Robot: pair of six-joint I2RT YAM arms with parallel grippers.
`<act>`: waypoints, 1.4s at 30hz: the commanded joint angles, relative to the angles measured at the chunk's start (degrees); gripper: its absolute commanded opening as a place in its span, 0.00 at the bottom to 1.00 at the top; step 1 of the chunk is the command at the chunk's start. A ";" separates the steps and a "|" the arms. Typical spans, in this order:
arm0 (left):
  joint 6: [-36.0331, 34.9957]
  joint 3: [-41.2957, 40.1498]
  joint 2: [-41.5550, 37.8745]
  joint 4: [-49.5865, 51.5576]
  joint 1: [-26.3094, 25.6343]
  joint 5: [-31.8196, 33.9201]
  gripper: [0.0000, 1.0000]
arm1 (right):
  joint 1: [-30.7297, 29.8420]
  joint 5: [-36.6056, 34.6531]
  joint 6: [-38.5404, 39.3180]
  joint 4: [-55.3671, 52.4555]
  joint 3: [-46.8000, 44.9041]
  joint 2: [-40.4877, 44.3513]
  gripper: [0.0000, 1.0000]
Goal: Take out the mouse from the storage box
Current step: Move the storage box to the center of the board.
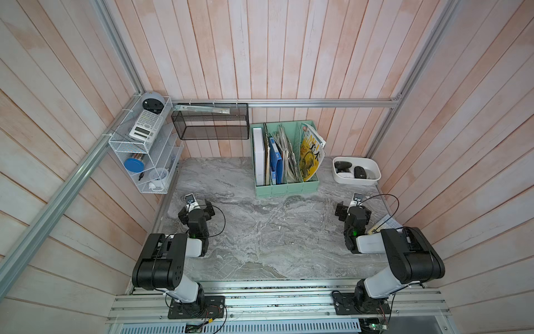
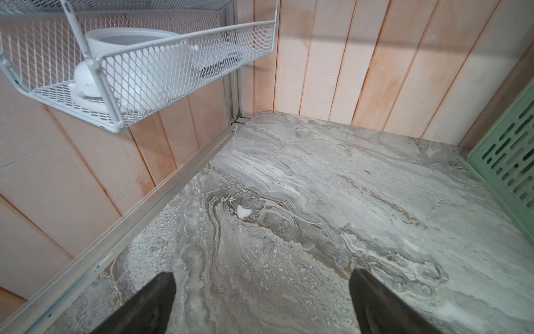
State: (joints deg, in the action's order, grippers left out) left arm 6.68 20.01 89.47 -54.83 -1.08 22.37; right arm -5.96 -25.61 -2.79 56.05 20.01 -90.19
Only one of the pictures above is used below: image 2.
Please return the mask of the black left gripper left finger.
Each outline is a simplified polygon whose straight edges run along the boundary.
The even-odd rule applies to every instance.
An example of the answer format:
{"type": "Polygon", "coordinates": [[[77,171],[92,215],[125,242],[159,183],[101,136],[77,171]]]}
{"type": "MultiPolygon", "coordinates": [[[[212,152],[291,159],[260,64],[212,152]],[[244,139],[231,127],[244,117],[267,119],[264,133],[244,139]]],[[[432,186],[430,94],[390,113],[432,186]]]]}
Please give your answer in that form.
{"type": "Polygon", "coordinates": [[[161,272],[93,333],[165,333],[176,292],[173,273],[161,272]]]}

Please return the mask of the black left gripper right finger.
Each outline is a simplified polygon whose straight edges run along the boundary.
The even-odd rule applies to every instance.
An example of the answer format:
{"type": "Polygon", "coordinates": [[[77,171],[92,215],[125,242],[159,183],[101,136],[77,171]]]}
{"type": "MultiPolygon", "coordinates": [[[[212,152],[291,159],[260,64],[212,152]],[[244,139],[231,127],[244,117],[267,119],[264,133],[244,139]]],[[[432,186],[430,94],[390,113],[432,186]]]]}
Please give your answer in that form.
{"type": "Polygon", "coordinates": [[[353,270],[349,291],[362,333],[442,332],[365,269],[353,270]]]}

